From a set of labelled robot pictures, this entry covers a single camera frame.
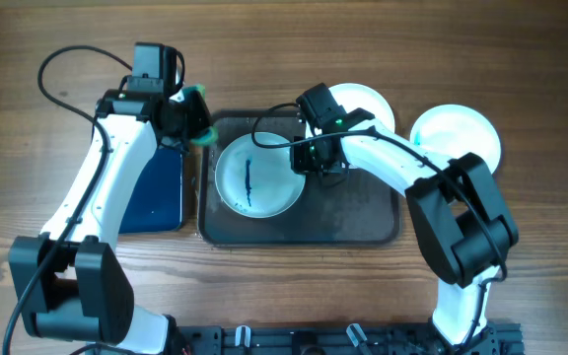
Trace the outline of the green yellow sponge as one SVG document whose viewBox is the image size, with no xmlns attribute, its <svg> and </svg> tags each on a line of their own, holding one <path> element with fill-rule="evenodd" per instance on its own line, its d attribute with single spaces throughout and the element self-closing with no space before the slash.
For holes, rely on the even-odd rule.
<svg viewBox="0 0 568 355">
<path fill-rule="evenodd" d="M 218 130 L 212 125 L 211 113 L 205 102 L 205 87 L 201 84 L 181 90 L 184 108 L 183 134 L 196 146 L 208 146 L 218 139 Z"/>
</svg>

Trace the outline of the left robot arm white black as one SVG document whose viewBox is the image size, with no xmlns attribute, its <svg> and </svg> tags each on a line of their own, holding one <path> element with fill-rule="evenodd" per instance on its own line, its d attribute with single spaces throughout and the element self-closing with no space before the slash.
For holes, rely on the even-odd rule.
<svg viewBox="0 0 568 355">
<path fill-rule="evenodd" d="M 110 90 L 102 98 L 96 139 L 63 203 L 35 237 L 17 237 L 9 265 L 18 303 L 2 351 L 10 353 L 17 322 L 28 335 L 84 341 L 124 354 L 188 354 L 171 316 L 136 306 L 115 256 L 118 232 L 141 173 L 159 146 L 210 138 L 200 85 L 165 98 Z"/>
</svg>

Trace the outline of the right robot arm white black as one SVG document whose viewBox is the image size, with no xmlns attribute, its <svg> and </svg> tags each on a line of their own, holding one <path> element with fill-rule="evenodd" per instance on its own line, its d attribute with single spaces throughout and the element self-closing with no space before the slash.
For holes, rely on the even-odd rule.
<svg viewBox="0 0 568 355">
<path fill-rule="evenodd" d="M 362 108 L 303 107 L 299 115 L 321 133 L 295 141 L 295 171 L 349 164 L 405 197 L 420 252 L 440 279 L 432 322 L 449 348 L 467 351 L 486 327 L 490 286 L 506 279 L 505 261 L 519 240 L 485 161 L 471 152 L 459 158 L 429 153 L 385 135 Z"/>
</svg>

